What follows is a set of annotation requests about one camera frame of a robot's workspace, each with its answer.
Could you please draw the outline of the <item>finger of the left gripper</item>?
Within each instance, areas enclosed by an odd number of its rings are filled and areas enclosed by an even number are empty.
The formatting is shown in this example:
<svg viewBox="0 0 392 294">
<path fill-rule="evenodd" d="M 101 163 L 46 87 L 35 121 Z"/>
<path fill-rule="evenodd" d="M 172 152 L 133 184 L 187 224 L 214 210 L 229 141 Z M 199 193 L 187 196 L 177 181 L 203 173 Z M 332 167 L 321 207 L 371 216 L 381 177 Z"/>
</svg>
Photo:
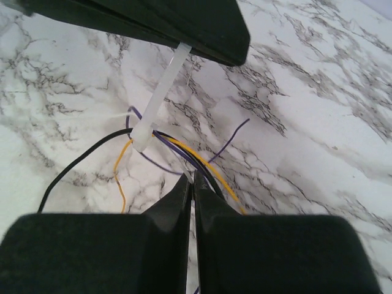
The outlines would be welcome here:
<svg viewBox="0 0 392 294">
<path fill-rule="evenodd" d="M 250 34 L 236 1 L 40 0 L 27 13 L 175 48 L 226 66 L 245 63 Z"/>
</svg>

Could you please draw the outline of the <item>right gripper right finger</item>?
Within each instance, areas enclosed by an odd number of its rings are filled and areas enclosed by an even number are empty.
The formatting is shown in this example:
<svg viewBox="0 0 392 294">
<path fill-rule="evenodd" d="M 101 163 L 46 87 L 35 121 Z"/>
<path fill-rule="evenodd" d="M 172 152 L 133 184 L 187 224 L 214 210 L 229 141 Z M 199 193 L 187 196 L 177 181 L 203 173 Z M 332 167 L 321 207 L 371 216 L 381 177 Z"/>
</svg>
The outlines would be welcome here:
<svg viewBox="0 0 392 294">
<path fill-rule="evenodd" d="M 342 217 L 247 215 L 194 176 L 201 293 L 380 293 L 363 245 Z"/>
</svg>

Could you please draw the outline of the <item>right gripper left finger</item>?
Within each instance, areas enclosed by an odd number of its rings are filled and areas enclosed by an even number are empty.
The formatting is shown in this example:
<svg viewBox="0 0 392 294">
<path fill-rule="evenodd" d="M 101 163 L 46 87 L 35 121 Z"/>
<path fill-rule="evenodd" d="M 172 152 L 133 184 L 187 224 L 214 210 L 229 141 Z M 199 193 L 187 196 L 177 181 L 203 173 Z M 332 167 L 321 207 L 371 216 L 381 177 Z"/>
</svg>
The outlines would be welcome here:
<svg viewBox="0 0 392 294">
<path fill-rule="evenodd" d="M 141 214 L 21 216 L 1 243 L 2 293 L 185 293 L 192 186 Z"/>
</svg>

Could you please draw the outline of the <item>white plastic zip tie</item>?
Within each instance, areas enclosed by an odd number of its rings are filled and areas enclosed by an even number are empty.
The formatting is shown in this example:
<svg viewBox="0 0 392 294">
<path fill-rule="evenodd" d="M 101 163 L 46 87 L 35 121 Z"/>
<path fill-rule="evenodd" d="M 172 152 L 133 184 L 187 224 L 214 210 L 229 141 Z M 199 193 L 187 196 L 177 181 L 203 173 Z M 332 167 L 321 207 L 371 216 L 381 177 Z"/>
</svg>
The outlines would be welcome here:
<svg viewBox="0 0 392 294">
<path fill-rule="evenodd" d="M 160 79 L 151 99 L 149 100 L 147 107 L 140 119 L 136 124 L 133 131 L 130 133 L 132 138 L 132 149 L 138 153 L 142 153 L 153 138 L 153 124 L 156 120 L 156 116 L 159 111 L 164 98 L 166 97 L 168 90 L 172 86 L 174 79 L 179 73 L 184 61 L 192 47 L 180 43 L 175 50 L 173 57 L 167 66 L 163 76 Z"/>
</svg>

